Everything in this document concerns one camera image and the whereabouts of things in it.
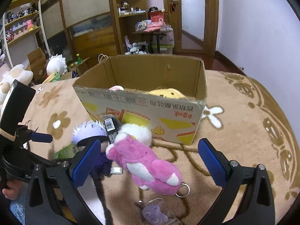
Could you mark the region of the person's hand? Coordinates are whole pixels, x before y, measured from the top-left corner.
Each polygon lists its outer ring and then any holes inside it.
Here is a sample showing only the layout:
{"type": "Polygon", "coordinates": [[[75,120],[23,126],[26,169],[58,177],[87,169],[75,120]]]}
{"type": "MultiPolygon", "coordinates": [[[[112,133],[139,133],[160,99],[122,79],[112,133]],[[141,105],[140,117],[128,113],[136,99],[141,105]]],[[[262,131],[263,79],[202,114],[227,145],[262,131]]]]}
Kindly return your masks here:
{"type": "Polygon", "coordinates": [[[7,187],[2,190],[3,195],[8,200],[16,200],[19,196],[20,190],[22,188],[22,181],[20,180],[8,180],[7,187]]]}

